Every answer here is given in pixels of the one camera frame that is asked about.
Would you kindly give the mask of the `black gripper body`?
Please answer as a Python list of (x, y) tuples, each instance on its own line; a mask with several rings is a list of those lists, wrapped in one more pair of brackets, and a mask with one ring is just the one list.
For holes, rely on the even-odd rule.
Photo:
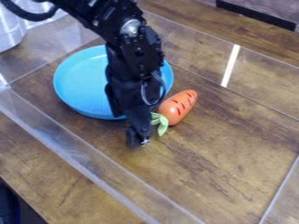
[(106, 67), (105, 94), (112, 115), (125, 116), (134, 128), (150, 127), (150, 108), (161, 101), (165, 84), (160, 70), (153, 70), (142, 78), (120, 80)]

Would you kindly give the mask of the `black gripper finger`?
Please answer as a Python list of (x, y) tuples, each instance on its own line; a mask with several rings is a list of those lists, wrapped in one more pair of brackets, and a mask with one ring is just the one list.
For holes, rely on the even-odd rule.
[(129, 126), (125, 129), (125, 144), (130, 149), (149, 144), (152, 130), (149, 127), (134, 128)]

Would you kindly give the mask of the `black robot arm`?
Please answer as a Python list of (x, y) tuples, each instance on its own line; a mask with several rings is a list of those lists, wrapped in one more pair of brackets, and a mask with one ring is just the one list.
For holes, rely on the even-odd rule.
[(105, 94), (112, 114), (125, 116), (129, 148), (152, 137), (150, 109), (165, 94), (164, 52), (158, 34), (148, 26), (136, 0), (50, 0), (105, 40)]

